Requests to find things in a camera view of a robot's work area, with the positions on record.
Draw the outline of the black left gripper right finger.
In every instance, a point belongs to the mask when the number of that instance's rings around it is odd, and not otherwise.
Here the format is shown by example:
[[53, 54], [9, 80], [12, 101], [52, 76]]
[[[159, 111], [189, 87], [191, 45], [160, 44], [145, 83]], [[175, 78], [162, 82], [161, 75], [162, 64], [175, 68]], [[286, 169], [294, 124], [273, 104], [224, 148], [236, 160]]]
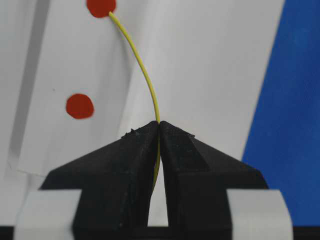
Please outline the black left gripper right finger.
[[159, 133], [169, 227], [230, 233], [227, 189], [267, 189], [261, 172], [166, 121]]

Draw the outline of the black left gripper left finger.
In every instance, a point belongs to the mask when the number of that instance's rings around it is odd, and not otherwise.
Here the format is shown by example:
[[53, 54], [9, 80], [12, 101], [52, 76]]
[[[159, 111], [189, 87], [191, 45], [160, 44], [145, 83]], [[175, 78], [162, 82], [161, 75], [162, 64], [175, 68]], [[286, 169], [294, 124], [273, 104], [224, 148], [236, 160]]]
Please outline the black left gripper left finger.
[[49, 172], [42, 190], [81, 190], [77, 233], [128, 233], [148, 224], [159, 124], [151, 121], [121, 139]]

